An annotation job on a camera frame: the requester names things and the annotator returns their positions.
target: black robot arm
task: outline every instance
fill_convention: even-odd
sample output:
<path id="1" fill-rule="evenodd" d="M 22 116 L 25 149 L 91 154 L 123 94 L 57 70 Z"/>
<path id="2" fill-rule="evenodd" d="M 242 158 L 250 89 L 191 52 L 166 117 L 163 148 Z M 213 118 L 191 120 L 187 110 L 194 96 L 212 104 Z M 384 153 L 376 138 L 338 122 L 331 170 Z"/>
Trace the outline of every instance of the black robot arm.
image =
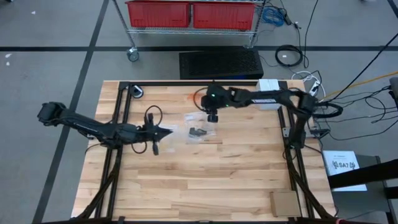
<path id="1" fill-rule="evenodd" d="M 290 100 L 291 96 L 298 97 L 295 106 Z M 343 108 L 332 103 L 319 103 L 318 100 L 300 90 L 274 90 L 274 91 L 249 91 L 229 87 L 227 90 L 221 85 L 213 83 L 208 86 L 206 95 L 201 98 L 201 106 L 208 114 L 209 122 L 218 122 L 217 110 L 226 107 L 242 108 L 251 104 L 278 103 L 286 106 L 297 117 L 294 128 L 290 129 L 289 144 L 294 148 L 303 148 L 305 140 L 305 125 L 313 116 L 314 118 L 332 118 L 340 115 Z M 332 114 L 314 114 L 319 106 L 331 106 L 337 110 Z"/>
<path id="2" fill-rule="evenodd" d="M 101 145 L 110 148 L 121 147 L 124 144 L 152 141 L 155 155 L 159 153 L 156 143 L 172 133 L 169 129 L 154 125 L 152 113 L 149 113 L 144 118 L 143 126 L 100 123 L 67 109 L 62 103 L 50 102 L 42 105 L 37 117 L 45 126 L 57 126 L 58 124 L 69 126 L 86 137 L 93 136 L 97 138 Z"/>

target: wooden table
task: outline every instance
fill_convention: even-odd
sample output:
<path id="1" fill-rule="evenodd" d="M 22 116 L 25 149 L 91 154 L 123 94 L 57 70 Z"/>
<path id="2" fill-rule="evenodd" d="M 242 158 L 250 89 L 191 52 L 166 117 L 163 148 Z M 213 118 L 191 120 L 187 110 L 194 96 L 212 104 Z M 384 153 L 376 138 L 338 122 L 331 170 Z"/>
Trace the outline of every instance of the wooden table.
<path id="1" fill-rule="evenodd" d="M 302 81 L 287 80 L 288 87 L 303 88 Z M 105 81 L 95 119 L 111 120 L 118 81 Z M 183 115 L 197 112 L 193 93 L 203 86 L 144 86 L 144 96 L 133 99 L 128 123 L 142 125 L 145 110 L 162 108 L 162 124 L 178 125 L 172 141 L 160 144 L 154 156 L 151 145 L 144 154 L 123 149 L 113 219 L 126 220 L 233 220 L 286 221 L 272 216 L 269 193 L 290 189 L 283 139 L 276 111 L 255 106 L 219 110 L 217 139 L 207 144 L 187 144 Z M 255 90 L 254 86 L 239 86 Z M 154 110 L 155 120 L 159 112 Z M 315 139 L 306 144 L 319 149 Z M 72 216 L 77 216 L 97 193 L 106 149 L 91 148 L 85 157 Z M 318 152 L 302 149 L 308 185 L 332 215 L 335 206 L 324 163 Z M 305 201 L 299 190 L 303 216 Z M 103 216 L 108 197 L 105 196 Z"/>

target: blue cable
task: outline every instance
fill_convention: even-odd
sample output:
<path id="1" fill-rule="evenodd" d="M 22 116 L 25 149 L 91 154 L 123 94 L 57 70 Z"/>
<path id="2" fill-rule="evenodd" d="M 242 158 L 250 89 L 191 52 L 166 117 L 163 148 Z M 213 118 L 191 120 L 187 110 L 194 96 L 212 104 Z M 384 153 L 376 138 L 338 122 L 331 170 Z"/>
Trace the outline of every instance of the blue cable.
<path id="1" fill-rule="evenodd" d="M 282 10 L 266 6 L 262 11 L 261 22 L 273 24 L 276 27 L 281 27 L 285 23 L 285 16 Z"/>

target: black rubber mat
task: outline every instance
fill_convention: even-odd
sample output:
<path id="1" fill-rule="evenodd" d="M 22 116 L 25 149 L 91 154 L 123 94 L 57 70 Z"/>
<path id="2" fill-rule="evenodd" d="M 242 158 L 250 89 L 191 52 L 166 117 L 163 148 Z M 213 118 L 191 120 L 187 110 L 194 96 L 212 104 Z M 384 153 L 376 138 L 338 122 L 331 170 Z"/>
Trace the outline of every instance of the black rubber mat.
<path id="1" fill-rule="evenodd" d="M 180 79 L 260 79 L 256 50 L 180 53 Z"/>

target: red plastic bin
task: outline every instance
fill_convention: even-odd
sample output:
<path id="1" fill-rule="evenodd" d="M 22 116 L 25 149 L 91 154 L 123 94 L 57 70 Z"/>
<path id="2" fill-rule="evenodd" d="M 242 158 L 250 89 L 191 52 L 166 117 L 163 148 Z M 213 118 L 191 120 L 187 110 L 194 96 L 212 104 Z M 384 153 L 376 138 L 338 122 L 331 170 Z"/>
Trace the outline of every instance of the red plastic bin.
<path id="1" fill-rule="evenodd" d="M 250 30 L 254 14 L 252 3 L 193 3 L 194 28 Z"/>
<path id="2" fill-rule="evenodd" d="M 129 1 L 132 27 L 188 27 L 188 2 Z"/>

